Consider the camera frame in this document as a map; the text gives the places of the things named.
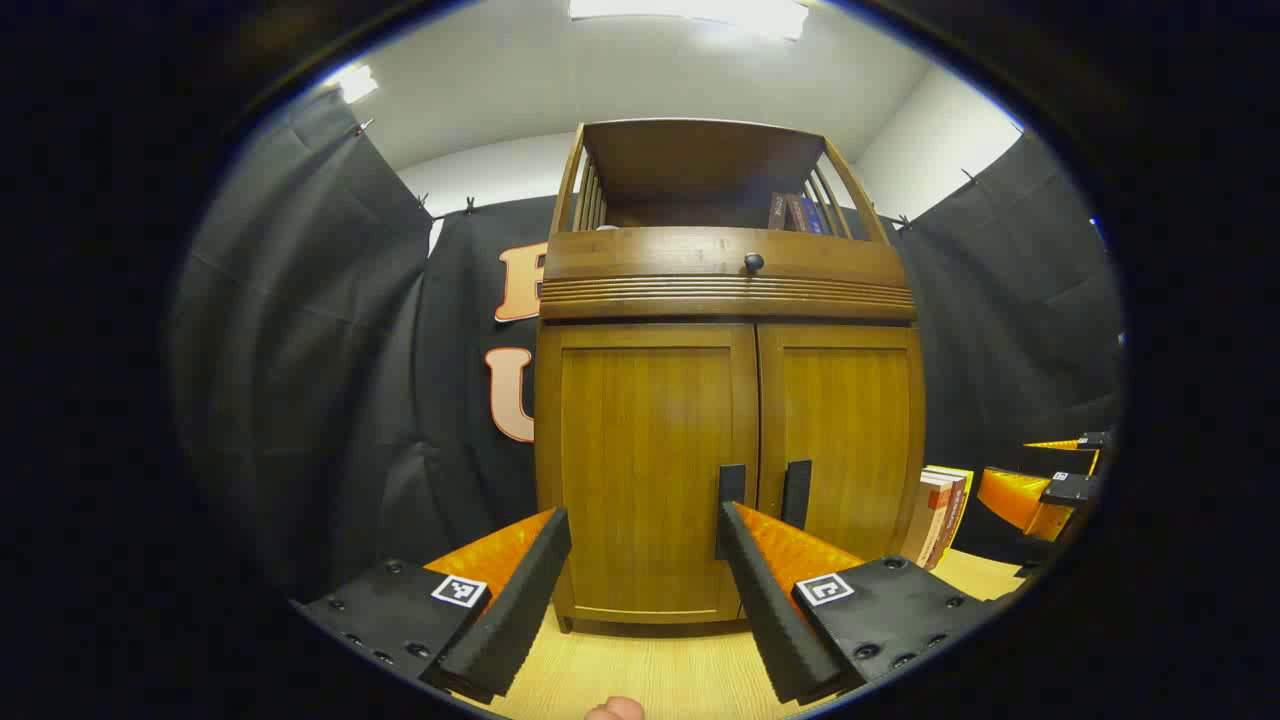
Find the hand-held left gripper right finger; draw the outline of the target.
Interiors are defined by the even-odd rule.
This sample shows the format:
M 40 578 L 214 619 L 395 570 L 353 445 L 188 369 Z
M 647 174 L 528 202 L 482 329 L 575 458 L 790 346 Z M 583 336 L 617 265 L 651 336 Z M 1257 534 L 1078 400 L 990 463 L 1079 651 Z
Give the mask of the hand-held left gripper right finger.
M 884 685 L 1001 609 L 902 556 L 864 561 L 735 501 L 719 506 L 718 524 L 719 550 L 781 702 Z

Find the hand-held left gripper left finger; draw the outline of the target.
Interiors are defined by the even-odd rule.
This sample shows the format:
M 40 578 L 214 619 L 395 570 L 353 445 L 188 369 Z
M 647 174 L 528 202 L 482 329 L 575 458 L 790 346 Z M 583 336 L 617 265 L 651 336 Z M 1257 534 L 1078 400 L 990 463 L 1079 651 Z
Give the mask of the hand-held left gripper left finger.
M 509 693 L 572 547 L 553 507 L 430 562 L 384 559 L 294 610 L 383 671 L 488 705 Z

